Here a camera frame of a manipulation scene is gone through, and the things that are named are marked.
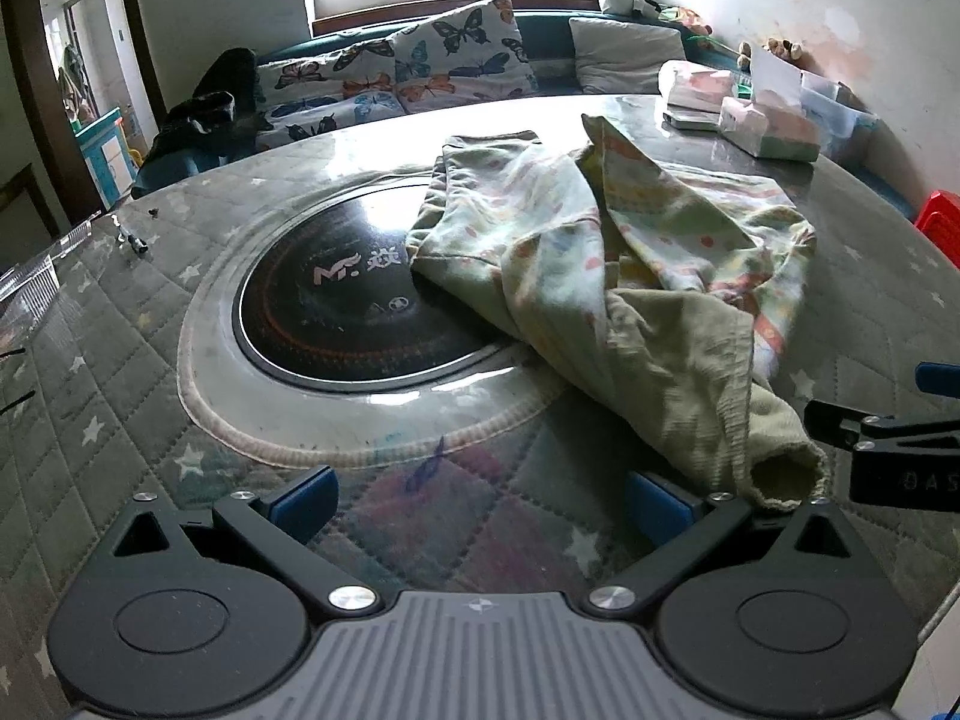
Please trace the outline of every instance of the metal screw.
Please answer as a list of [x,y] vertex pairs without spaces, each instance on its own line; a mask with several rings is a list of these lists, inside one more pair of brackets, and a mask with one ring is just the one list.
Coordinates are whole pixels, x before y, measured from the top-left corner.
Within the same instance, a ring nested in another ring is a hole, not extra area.
[[589,595],[589,602],[597,608],[618,611],[637,603],[637,594],[630,587],[608,584],[606,587],[597,587],[592,591]]
[[376,593],[369,587],[362,587],[358,584],[345,584],[335,590],[330,591],[328,600],[336,608],[342,608],[345,611],[359,611],[362,608],[371,607],[376,603]]

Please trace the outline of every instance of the orange butterfly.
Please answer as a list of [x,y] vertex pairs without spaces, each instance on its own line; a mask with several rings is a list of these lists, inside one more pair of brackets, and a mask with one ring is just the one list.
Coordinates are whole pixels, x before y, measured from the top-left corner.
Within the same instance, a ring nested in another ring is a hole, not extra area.
[[392,92],[394,87],[392,87],[392,84],[390,84],[390,76],[388,76],[386,73],[381,73],[379,76],[376,76],[376,79],[373,79],[373,81],[367,79],[367,83],[344,81],[345,98],[355,98],[361,92],[366,92],[370,89],[379,89],[381,92]]
[[398,90],[397,94],[407,100],[407,103],[418,103],[424,99],[424,95],[427,92],[436,97],[438,92],[445,92],[448,95],[452,95],[456,91],[457,87],[450,83],[450,76],[444,74],[443,76],[431,76],[426,84],[407,86],[404,89]]
[[514,22],[514,4],[510,0],[494,0],[493,5],[500,11],[500,18],[503,23]]

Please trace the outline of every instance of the purple stain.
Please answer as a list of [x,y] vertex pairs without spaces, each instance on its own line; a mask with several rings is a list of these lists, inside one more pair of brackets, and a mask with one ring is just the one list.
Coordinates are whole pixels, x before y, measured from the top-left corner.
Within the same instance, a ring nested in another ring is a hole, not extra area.
[[437,475],[442,459],[443,436],[440,436],[440,441],[437,443],[437,448],[433,450],[433,454],[417,466],[416,470],[407,478],[407,482],[403,486],[406,493],[419,493],[424,485]]

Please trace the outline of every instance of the black glass cooktop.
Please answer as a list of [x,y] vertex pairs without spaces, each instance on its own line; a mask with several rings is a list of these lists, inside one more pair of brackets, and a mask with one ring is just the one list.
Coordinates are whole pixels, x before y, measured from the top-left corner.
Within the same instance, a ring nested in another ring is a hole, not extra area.
[[493,351],[502,334],[412,274],[403,247],[426,187],[393,187],[312,215],[256,263],[234,306],[255,365],[318,389],[442,375]]

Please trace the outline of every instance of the cushion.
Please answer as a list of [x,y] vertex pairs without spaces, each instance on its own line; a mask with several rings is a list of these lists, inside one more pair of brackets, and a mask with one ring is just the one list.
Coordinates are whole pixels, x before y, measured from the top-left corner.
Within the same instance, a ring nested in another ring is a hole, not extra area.
[[394,81],[394,47],[383,39],[368,40],[336,52],[261,65],[260,88],[265,106],[306,98],[346,100],[367,90],[390,92]]
[[264,111],[262,124],[270,129],[257,134],[257,150],[265,151],[323,132],[404,115],[392,92],[361,92],[349,100],[319,105],[313,104],[315,101],[316,98],[305,98]]
[[402,29],[394,48],[395,91],[408,113],[536,90],[510,0],[484,0]]
[[577,80],[592,95],[656,95],[659,69],[685,59],[680,33],[665,26],[570,19]]

